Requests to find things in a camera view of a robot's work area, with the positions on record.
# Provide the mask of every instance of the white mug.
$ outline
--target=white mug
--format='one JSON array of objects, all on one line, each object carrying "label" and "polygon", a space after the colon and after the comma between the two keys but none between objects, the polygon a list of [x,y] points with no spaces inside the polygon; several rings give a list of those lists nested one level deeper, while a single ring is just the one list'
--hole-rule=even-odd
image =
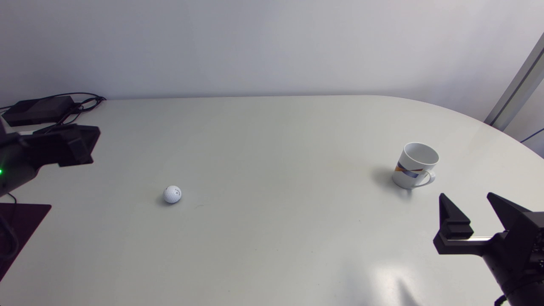
[{"label": "white mug", "polygon": [[[404,189],[422,187],[435,181],[431,170],[439,161],[438,153],[430,146],[418,142],[404,146],[402,154],[393,172],[393,181]],[[426,183],[421,183],[428,176]]]}]

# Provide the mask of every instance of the white golf ball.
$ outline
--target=white golf ball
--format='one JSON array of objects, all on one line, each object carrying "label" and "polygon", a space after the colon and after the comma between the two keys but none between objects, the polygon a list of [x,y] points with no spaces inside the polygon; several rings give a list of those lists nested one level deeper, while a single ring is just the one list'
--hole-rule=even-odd
[{"label": "white golf ball", "polygon": [[163,192],[163,199],[168,203],[175,203],[181,199],[181,189],[177,186],[168,186]]}]

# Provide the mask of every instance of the wire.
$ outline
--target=wire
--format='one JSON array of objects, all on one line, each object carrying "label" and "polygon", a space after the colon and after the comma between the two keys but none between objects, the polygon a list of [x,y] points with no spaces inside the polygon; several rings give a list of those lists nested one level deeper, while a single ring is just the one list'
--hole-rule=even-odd
[{"label": "wire", "polygon": [[[57,94],[57,95],[52,95],[52,96],[47,96],[47,97],[43,97],[43,98],[39,98],[37,100],[43,100],[43,99],[51,99],[51,98],[54,98],[54,97],[60,97],[60,96],[70,96],[70,95],[89,95],[89,96],[94,96],[96,98],[103,98],[104,100],[106,100],[106,98],[104,97],[100,97],[99,95],[97,94],[93,94],[93,93],[86,93],[86,92],[83,92],[83,91],[79,91],[79,92],[74,92],[74,93],[65,93],[65,94]],[[13,105],[10,105],[10,106],[4,106],[4,107],[0,107],[0,109],[6,109],[6,108],[10,108],[10,107],[13,107],[15,106],[15,104]]]},{"label": "wire", "polygon": [[4,234],[6,234],[11,248],[6,254],[0,254],[0,260],[10,259],[15,256],[15,254],[17,254],[17,252],[19,251],[19,241],[17,240],[17,236],[15,235],[13,228],[11,228],[11,224],[13,223],[13,217],[15,216],[15,210],[17,209],[17,198],[15,198],[11,193],[8,193],[7,195],[13,198],[13,212],[11,213],[9,223],[2,216],[0,216],[0,228],[2,228]]},{"label": "wire", "polygon": [[14,204],[17,204],[17,198],[13,196],[13,194],[8,192],[8,195],[13,198]]},{"label": "wire", "polygon": [[497,300],[495,301],[494,306],[501,306],[504,302],[506,302],[506,297],[504,295],[501,295]]},{"label": "wire", "polygon": [[70,121],[68,121],[68,122],[66,122],[66,123],[63,123],[63,125],[67,125],[67,124],[70,124],[70,123],[76,121],[76,119],[77,119],[77,118],[79,117],[79,115],[81,115],[81,114],[82,114],[82,112],[77,113],[77,115],[76,115],[75,118],[73,118],[72,120],[70,120]]},{"label": "wire", "polygon": [[538,130],[538,132],[533,133],[531,136],[529,136],[529,137],[525,138],[524,140],[520,141],[520,143],[523,143],[524,141],[529,140],[532,136],[535,136],[536,134],[538,134],[538,133],[540,133],[542,131],[544,131],[544,128]]},{"label": "wire", "polygon": [[60,97],[60,96],[71,96],[71,95],[89,95],[89,96],[94,96],[94,97],[100,97],[99,95],[93,94],[93,93],[75,92],[75,93],[65,93],[65,94],[58,94],[58,95],[47,96],[47,97],[39,98],[38,100],[42,100],[42,99],[50,99],[50,98]]}]

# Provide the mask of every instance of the black power brick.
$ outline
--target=black power brick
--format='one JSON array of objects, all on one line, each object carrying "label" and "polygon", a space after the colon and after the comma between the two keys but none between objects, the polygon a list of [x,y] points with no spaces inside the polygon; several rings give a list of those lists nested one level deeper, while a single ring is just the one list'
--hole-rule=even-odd
[{"label": "black power brick", "polygon": [[70,96],[23,100],[10,107],[2,117],[10,126],[56,123],[74,108]]}]

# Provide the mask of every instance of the white table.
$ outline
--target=white table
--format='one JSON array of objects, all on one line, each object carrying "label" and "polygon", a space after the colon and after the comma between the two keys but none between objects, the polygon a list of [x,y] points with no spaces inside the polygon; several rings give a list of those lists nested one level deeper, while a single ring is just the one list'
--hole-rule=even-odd
[{"label": "white table", "polygon": [[[52,204],[0,284],[0,304],[491,305],[483,260],[438,255],[438,195],[475,235],[502,227],[496,192],[540,204],[542,159],[434,105],[384,96],[107,101],[91,165],[43,167],[13,191]],[[390,179],[405,143],[437,179]],[[160,199],[178,185],[182,201]]]}]

